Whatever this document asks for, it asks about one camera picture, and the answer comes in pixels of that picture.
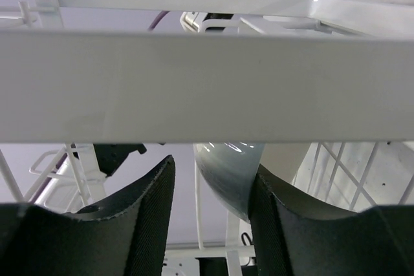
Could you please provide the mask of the white bowl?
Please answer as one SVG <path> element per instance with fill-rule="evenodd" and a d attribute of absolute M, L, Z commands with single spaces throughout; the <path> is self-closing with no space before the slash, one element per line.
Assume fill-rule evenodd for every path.
<path fill-rule="evenodd" d="M 249 223 L 250 193 L 265 145 L 246 142 L 205 142 L 193 145 L 195 163 L 215 196 Z"/>

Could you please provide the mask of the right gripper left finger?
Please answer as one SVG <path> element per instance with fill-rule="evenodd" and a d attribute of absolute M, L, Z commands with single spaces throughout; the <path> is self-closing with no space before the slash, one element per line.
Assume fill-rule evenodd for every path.
<path fill-rule="evenodd" d="M 2 275 L 160 275 L 175 161 L 76 213 L 1 205 Z"/>

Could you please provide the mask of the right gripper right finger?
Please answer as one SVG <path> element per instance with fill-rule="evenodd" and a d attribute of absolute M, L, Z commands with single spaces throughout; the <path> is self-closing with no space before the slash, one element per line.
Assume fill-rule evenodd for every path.
<path fill-rule="evenodd" d="M 259 275 L 412 275 L 413 206 L 355 213 L 259 169 L 249 220 Z"/>

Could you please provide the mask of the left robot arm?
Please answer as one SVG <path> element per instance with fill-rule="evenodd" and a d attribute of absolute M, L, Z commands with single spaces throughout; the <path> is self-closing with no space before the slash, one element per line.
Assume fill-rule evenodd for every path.
<path fill-rule="evenodd" d="M 24 198 L 59 213 L 77 211 L 107 196 L 104 183 L 123 164 L 130 153 L 146 153 L 138 144 L 80 144 L 43 153 L 30 167 L 37 175 Z"/>

